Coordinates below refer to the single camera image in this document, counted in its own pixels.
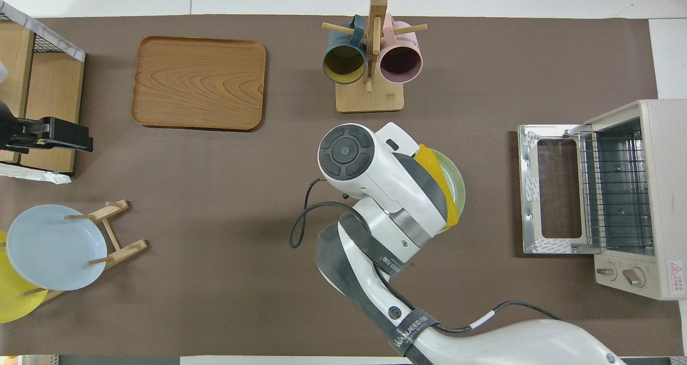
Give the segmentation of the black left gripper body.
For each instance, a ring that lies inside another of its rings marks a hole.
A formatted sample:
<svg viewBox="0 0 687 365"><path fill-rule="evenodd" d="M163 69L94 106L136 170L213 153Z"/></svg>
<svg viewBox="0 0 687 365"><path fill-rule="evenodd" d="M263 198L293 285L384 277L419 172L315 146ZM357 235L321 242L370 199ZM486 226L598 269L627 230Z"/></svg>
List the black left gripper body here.
<svg viewBox="0 0 687 365"><path fill-rule="evenodd" d="M88 141L89 129L55 117L39 120L15 117L1 102L2 141Z"/></svg>

